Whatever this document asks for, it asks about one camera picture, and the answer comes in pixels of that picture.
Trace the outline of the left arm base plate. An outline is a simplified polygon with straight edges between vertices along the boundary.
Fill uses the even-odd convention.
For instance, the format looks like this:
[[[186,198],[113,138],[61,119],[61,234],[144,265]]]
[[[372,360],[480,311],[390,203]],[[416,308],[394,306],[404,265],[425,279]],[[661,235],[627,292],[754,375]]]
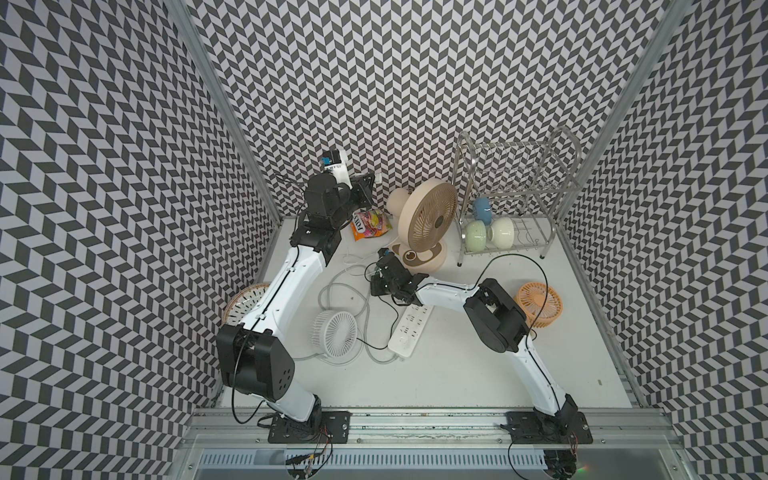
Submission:
[[[270,444],[310,444],[327,440],[334,445],[346,444],[352,413],[350,411],[326,411],[307,422],[298,422],[288,417],[277,416],[268,433]]]

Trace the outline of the white power strip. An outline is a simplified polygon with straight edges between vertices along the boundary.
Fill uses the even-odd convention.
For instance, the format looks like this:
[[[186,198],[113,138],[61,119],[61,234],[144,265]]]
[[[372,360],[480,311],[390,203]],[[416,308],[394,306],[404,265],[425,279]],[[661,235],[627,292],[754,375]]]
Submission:
[[[410,358],[433,311],[432,306],[409,305],[401,315],[388,341],[388,349],[403,358]]]

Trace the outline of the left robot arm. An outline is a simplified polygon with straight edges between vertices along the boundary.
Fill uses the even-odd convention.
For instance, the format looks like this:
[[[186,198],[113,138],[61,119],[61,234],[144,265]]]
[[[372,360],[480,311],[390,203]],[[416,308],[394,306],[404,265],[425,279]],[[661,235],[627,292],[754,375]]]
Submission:
[[[259,398],[309,429],[319,425],[321,401],[294,379],[295,362],[284,339],[306,292],[335,254],[353,213],[373,206],[374,185],[373,173],[352,176],[349,182],[340,182],[329,172],[312,176],[282,267],[256,306],[238,324],[222,326],[216,336],[223,384],[232,393]]]

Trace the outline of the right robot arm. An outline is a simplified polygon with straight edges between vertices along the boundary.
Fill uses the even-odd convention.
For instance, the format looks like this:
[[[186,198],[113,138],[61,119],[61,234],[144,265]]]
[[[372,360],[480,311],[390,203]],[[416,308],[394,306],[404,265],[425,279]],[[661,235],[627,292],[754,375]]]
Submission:
[[[466,314],[485,347],[511,359],[533,402],[541,435],[568,434],[578,406],[552,378],[536,351],[526,312],[496,279],[480,275],[469,285],[412,273],[393,250],[384,247],[378,251],[372,294],[388,295],[405,306],[441,307]]]

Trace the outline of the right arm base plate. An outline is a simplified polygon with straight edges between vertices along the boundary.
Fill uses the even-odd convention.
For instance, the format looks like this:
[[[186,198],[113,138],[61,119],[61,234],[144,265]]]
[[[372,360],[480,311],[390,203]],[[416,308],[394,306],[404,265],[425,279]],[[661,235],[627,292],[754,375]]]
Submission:
[[[555,417],[547,416],[535,410],[526,412],[508,411],[505,422],[500,428],[510,435],[515,444],[555,445],[570,444],[590,445],[594,438],[586,416],[577,411],[567,426]]]

